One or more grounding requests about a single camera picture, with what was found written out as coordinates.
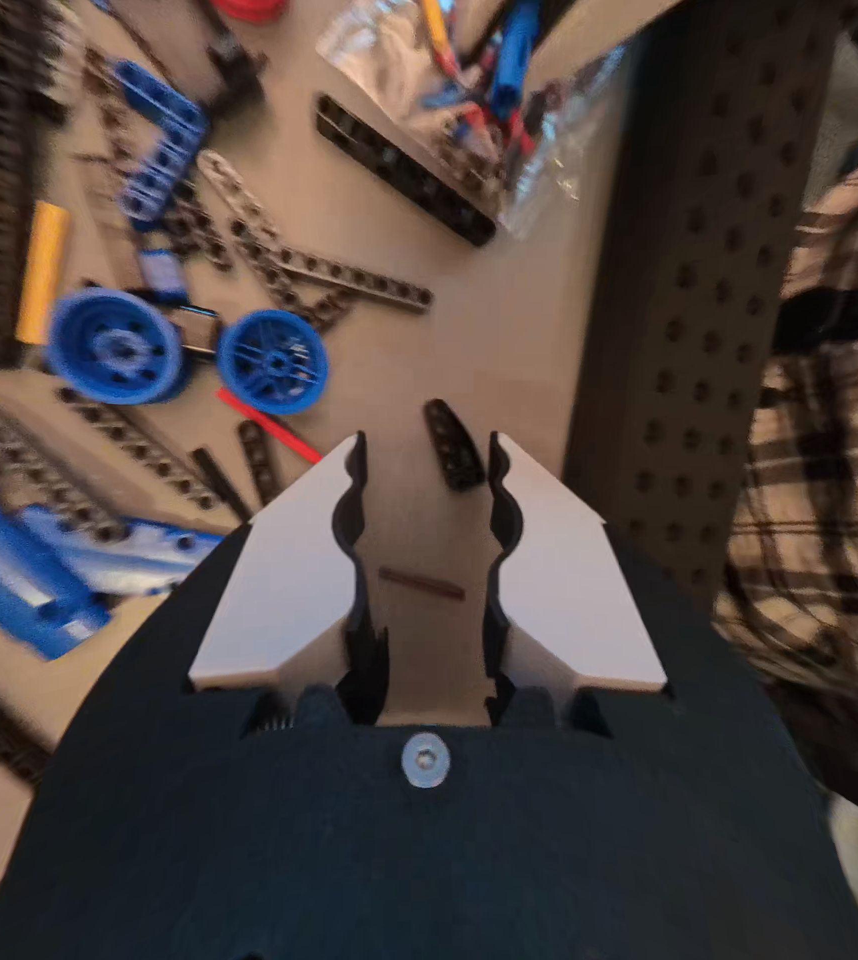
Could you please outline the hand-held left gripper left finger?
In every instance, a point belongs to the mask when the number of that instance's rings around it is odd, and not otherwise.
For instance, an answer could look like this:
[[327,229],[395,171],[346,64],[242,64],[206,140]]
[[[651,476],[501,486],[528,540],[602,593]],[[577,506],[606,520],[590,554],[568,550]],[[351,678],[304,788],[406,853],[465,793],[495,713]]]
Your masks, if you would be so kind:
[[359,534],[337,532],[337,509],[366,465],[359,431],[255,515],[189,668],[194,690],[336,687],[349,673]]

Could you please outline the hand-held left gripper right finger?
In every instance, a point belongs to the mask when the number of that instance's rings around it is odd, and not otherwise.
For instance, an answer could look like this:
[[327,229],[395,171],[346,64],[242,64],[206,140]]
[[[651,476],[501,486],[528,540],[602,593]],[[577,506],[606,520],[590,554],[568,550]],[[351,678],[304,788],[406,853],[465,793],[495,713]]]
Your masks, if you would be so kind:
[[487,482],[498,554],[487,575],[484,669],[515,689],[662,692],[668,678],[603,518],[507,433]]

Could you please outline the blue L-shaped beam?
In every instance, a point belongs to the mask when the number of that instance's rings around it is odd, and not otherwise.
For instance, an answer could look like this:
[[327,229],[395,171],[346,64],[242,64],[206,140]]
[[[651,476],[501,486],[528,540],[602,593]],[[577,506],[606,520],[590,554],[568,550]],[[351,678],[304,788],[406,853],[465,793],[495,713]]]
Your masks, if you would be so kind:
[[127,174],[118,196],[123,216],[135,232],[154,230],[174,198],[208,134],[208,117],[194,101],[140,64],[113,62],[112,76],[125,103],[158,128],[153,148]]

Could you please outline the red wheel hub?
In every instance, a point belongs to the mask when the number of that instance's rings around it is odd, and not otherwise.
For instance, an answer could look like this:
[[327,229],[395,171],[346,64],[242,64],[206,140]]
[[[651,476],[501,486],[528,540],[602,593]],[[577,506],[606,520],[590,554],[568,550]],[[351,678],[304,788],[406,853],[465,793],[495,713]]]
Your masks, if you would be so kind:
[[247,23],[261,24],[278,20],[288,10],[289,1],[211,1],[229,18]]

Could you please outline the grey desk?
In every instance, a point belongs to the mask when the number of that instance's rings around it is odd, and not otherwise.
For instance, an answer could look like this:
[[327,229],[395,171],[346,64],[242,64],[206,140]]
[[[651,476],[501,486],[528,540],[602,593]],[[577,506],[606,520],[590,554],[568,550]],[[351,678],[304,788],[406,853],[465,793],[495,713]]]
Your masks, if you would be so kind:
[[[236,22],[252,53],[267,56],[265,103],[219,121],[213,148],[242,175],[292,246],[394,278],[435,296],[419,317],[358,302],[325,338],[327,390],[294,432],[319,452],[363,430],[368,445],[365,527],[357,547],[378,628],[387,627],[390,679],[382,725],[438,721],[481,726],[492,685],[480,652],[486,573],[495,558],[488,488],[450,493],[427,438],[423,403],[445,400],[485,452],[506,432],[549,472],[562,471],[570,410],[622,133],[627,57],[594,150],[583,156],[578,202],[550,183],[522,241],[500,233],[475,248],[352,162],[315,129],[326,92],[395,137],[369,98],[318,55],[320,34],[348,2],[290,2],[276,21]],[[105,150],[89,102],[54,138],[43,193],[72,214],[65,284],[110,283],[112,272],[85,199],[74,155]],[[0,405],[65,461],[112,495],[127,514],[225,533],[231,510],[198,519],[188,504],[97,436],[54,396],[55,378],[31,368],[0,370]],[[250,475],[235,435],[239,418],[215,398],[215,371],[202,365],[183,394],[140,417],[170,446],[206,447],[246,498]],[[382,568],[459,585],[463,602],[406,589]],[[164,600],[132,598],[75,652],[46,663],[0,633],[0,700],[53,748],[124,642]],[[0,879],[31,791],[0,767]]]

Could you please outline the brown axle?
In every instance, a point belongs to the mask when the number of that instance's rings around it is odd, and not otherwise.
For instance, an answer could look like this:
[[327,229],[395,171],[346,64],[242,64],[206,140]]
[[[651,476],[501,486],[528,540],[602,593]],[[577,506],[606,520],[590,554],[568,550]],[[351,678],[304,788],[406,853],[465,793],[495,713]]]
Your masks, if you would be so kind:
[[407,590],[449,599],[454,602],[464,602],[467,596],[465,589],[457,583],[387,566],[379,567],[378,578],[383,582]]

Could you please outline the red axle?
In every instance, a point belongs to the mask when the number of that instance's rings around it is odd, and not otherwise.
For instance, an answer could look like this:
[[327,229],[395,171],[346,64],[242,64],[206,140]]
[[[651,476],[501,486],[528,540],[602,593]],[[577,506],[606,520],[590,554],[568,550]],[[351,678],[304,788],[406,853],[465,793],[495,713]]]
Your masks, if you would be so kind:
[[267,436],[279,441],[283,447],[290,450],[306,463],[315,465],[322,461],[323,456],[309,443],[299,438],[289,428],[271,419],[267,414],[244,403],[226,387],[220,387],[216,390],[215,398],[246,420],[253,422],[262,429]]

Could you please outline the blue wheel hub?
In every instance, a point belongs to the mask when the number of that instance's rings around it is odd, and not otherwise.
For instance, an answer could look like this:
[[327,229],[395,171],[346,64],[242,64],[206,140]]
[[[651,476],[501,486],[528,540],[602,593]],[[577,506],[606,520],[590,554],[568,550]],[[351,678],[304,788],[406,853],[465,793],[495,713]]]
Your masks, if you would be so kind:
[[284,310],[252,311],[226,326],[216,349],[223,386],[259,412],[300,414],[327,388],[323,339],[310,323]]
[[55,376],[104,404],[169,402],[190,376],[181,331],[157,307],[105,287],[55,302],[44,354]]

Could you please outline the blue curved shell panel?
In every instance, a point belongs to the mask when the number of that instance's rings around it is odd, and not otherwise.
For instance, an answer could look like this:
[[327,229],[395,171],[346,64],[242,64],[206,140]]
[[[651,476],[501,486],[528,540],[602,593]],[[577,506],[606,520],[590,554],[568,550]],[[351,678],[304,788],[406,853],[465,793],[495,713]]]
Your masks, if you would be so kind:
[[105,604],[59,554],[0,510],[0,629],[53,661],[110,623]]

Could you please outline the person in plaid shirt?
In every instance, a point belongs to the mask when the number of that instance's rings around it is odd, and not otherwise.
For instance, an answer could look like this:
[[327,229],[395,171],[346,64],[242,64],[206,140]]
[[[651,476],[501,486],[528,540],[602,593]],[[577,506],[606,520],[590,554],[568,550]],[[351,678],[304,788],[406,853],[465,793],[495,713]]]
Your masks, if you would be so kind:
[[858,166],[796,227],[713,613],[764,675],[858,705]]

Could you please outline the grey long beam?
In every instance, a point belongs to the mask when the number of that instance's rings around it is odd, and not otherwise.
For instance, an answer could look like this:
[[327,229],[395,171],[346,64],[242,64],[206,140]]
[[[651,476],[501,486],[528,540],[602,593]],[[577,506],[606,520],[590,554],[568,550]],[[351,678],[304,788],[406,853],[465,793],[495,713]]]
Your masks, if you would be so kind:
[[229,231],[240,255],[268,286],[282,291],[284,282],[310,282],[369,301],[424,314],[435,304],[429,289],[385,274],[306,253],[291,246],[271,249],[268,242],[241,219]]

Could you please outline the dark perforated panel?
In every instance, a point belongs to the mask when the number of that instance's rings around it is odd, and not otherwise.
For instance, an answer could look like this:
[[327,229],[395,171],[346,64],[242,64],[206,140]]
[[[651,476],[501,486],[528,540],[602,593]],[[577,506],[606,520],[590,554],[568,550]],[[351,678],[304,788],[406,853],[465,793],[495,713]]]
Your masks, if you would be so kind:
[[719,590],[846,2],[682,2],[634,45],[563,482]]

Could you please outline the short yellow axle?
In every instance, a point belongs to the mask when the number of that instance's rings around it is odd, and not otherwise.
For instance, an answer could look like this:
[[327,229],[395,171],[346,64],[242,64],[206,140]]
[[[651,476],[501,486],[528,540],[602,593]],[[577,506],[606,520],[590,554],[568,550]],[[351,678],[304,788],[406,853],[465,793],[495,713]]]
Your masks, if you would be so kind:
[[43,200],[35,203],[15,325],[20,344],[44,346],[48,342],[70,223],[70,213],[63,207]]

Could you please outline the long black beam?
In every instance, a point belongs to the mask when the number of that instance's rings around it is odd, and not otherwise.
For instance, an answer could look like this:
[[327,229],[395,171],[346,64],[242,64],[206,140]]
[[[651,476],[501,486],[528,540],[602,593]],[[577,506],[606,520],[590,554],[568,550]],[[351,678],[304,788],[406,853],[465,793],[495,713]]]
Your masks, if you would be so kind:
[[410,204],[475,248],[495,237],[495,219],[327,93],[315,95],[316,131]]

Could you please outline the small bag of red parts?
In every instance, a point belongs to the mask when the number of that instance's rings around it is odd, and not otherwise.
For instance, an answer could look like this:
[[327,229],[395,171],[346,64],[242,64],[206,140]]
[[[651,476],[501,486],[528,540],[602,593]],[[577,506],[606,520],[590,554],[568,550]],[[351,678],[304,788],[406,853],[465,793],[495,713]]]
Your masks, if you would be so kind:
[[631,44],[586,52],[585,2],[448,2],[459,80],[420,2],[350,2],[315,52],[514,238],[551,193],[579,201]]

